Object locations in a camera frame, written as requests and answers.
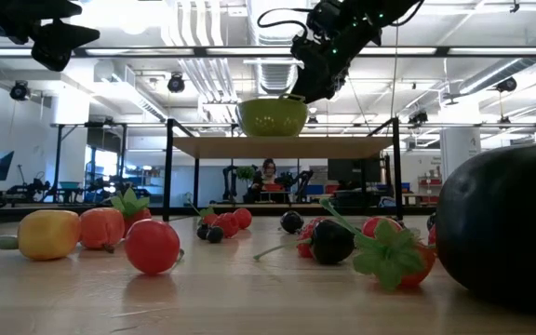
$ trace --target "wooden shelf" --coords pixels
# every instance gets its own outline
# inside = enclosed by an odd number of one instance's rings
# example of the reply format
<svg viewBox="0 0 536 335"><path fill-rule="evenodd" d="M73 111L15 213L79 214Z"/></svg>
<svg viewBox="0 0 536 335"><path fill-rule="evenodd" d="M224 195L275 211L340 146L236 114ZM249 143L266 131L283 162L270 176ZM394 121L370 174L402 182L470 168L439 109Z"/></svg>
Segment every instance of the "wooden shelf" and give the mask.
<svg viewBox="0 0 536 335"><path fill-rule="evenodd" d="M175 138L194 158L369 158L392 145L391 138Z"/></svg>

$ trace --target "wooden tabletop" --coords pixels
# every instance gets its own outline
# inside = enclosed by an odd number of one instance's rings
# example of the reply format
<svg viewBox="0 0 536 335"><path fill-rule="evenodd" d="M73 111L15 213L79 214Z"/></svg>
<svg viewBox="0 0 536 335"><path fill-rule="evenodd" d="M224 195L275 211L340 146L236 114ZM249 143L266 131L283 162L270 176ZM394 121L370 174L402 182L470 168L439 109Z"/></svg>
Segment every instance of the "wooden tabletop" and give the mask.
<svg viewBox="0 0 536 335"><path fill-rule="evenodd" d="M392 145L386 137L361 138L175 138L195 158L369 158Z"/></svg>
<svg viewBox="0 0 536 335"><path fill-rule="evenodd" d="M425 222L407 219L422 231ZM171 223L185 257L156 277L139 275L122 248L43 262L0 250L0 334L536 335L536 316L472 298L439 264L419 289L385 293L349 261L320 266L294 248L252 260L294 240L277 218L219 245L198 240L194 223Z"/></svg>

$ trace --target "person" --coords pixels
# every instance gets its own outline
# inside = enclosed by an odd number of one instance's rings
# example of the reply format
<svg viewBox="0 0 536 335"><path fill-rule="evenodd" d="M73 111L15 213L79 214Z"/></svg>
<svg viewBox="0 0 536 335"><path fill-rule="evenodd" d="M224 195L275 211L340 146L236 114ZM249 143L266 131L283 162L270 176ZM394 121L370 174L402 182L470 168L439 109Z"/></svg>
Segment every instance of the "person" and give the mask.
<svg viewBox="0 0 536 335"><path fill-rule="evenodd" d="M253 179L251 187L248 189L248 193L244 196L246 203L253 203L257 201L271 200L273 202L282 204L286 203L286 194L263 194L266 184L276 184L276 164L274 159L267 158L261 165L261 171L257 171Z"/></svg>

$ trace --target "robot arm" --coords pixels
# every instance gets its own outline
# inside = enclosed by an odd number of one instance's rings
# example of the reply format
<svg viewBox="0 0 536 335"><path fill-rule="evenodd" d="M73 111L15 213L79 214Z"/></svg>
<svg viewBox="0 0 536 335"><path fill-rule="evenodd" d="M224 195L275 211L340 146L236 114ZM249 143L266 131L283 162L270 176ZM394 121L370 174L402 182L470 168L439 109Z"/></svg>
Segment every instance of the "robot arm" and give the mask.
<svg viewBox="0 0 536 335"><path fill-rule="evenodd" d="M313 9L293 9L309 12L304 33L293 38L291 54L303 62L298 67L298 78L291 93L304 96L310 103L330 99L344 85L351 60L369 43L382 44L382 28L407 23L424 0L321 0ZM395 23L413 6L412 14L403 22ZM283 21L262 25L269 27ZM308 29L313 38L308 36Z"/></svg>
<svg viewBox="0 0 536 335"><path fill-rule="evenodd" d="M72 51L99 39L94 29L61 21L82 13L69 0L0 0L0 36L17 45L34 41L32 56L51 71L63 71ZM53 20L41 26L41 20Z"/></svg>

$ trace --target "green bowl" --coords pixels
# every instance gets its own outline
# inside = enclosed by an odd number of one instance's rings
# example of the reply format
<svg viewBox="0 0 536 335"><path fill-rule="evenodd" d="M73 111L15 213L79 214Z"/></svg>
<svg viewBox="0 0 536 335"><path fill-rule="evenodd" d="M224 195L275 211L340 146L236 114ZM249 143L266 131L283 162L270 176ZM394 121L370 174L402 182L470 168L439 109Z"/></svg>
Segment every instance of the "green bowl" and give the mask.
<svg viewBox="0 0 536 335"><path fill-rule="evenodd" d="M298 136L307 121L307 106L303 101L304 97L283 94L278 99L237 103L239 126L250 137Z"/></svg>

